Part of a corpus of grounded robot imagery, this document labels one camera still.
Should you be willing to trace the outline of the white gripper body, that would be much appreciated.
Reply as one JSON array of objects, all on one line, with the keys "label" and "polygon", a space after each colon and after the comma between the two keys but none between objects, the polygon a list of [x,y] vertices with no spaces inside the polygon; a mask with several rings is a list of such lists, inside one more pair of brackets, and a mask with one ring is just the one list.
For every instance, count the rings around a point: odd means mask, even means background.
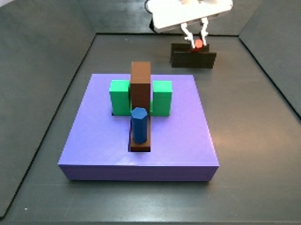
[{"label": "white gripper body", "polygon": [[203,18],[211,19],[233,8],[233,0],[146,0],[144,9],[151,15],[150,29],[163,33],[193,24]]}]

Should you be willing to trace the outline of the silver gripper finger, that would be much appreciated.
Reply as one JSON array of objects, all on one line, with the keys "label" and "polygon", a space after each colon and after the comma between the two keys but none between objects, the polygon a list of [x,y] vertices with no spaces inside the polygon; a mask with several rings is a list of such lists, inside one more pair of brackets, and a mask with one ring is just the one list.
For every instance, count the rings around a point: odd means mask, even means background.
[{"label": "silver gripper finger", "polygon": [[207,18],[202,18],[201,19],[201,31],[199,31],[199,34],[201,34],[201,39],[202,39],[203,46],[207,45],[207,40],[206,40],[206,37],[209,35],[207,26],[209,26],[209,19]]},{"label": "silver gripper finger", "polygon": [[189,27],[187,23],[182,23],[179,25],[179,27],[181,27],[181,30],[185,33],[185,40],[190,43],[191,48],[194,48],[195,47],[195,42],[194,42],[193,33],[190,32],[190,30],[187,28]]}]

